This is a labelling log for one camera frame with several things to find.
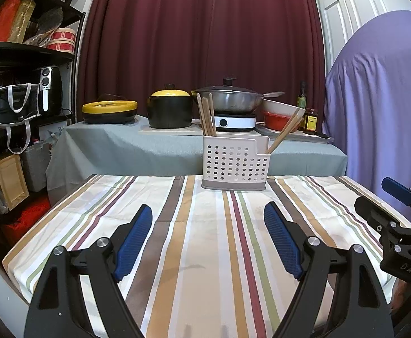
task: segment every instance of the utensil holder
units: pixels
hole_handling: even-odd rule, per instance
[[[269,137],[245,134],[203,136],[202,187],[216,190],[265,190],[271,155]]]

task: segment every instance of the wok lid handle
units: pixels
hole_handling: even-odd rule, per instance
[[[223,79],[223,85],[225,86],[233,86],[233,81],[236,80],[236,77],[225,77]]]

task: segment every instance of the bottle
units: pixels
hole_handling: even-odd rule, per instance
[[[305,94],[305,81],[301,81],[301,90],[299,91],[298,99],[296,101],[296,106],[299,108],[305,109],[307,105],[307,96]],[[305,113],[304,116],[299,123],[299,130],[302,131],[304,129],[304,123],[305,123]]]
[[[317,129],[318,111],[307,108],[305,112],[304,133],[314,135]]]

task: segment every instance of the gray storage bin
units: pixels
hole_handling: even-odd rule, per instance
[[[21,154],[24,178],[27,188],[32,192],[39,192],[46,187],[46,169],[49,161],[50,145],[47,142],[31,145]]]

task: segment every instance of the blue textured pad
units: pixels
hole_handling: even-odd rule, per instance
[[[405,204],[406,206],[411,206],[411,190],[398,183],[392,178],[384,178],[382,181],[382,189],[388,194],[395,197],[398,201]]]
[[[131,272],[151,225],[152,210],[146,206],[118,250],[114,271],[114,277],[117,281],[121,281]]]
[[[301,253],[276,210],[270,204],[265,206],[263,212],[265,225],[271,236],[272,242],[281,257],[285,270],[300,280],[303,270],[301,268]]]

